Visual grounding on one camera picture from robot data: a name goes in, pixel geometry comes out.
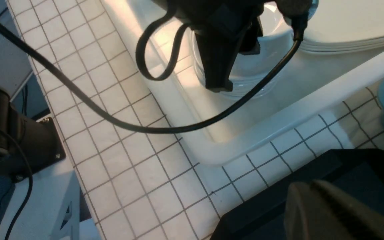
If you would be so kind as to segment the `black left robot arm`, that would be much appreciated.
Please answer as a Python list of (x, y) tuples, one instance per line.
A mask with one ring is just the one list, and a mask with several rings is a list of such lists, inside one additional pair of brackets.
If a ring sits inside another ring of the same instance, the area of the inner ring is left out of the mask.
[(259, 17), (264, 0), (156, 0), (194, 32), (205, 73), (205, 87), (213, 92), (231, 92), (230, 73), (238, 54), (260, 53), (263, 36)]

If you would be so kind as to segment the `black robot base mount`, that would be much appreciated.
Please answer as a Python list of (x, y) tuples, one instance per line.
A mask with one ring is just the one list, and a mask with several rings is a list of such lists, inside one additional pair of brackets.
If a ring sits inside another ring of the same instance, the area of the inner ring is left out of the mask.
[(54, 120), (25, 116), (0, 87), (0, 176), (17, 183), (65, 158)]

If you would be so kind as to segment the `right gripper finger foreground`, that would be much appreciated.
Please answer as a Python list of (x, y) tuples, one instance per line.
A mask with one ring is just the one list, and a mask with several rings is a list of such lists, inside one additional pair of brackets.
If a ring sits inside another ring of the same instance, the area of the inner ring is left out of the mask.
[(284, 229), (288, 240), (384, 240), (384, 216), (327, 181), (293, 182)]

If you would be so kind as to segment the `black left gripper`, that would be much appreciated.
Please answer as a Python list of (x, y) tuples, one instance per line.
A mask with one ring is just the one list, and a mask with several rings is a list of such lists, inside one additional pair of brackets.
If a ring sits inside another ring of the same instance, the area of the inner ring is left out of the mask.
[(233, 91), (230, 72), (238, 53), (256, 55), (263, 35), (260, 15), (264, 0), (177, 0), (176, 18), (197, 31), (197, 47), (205, 88)]

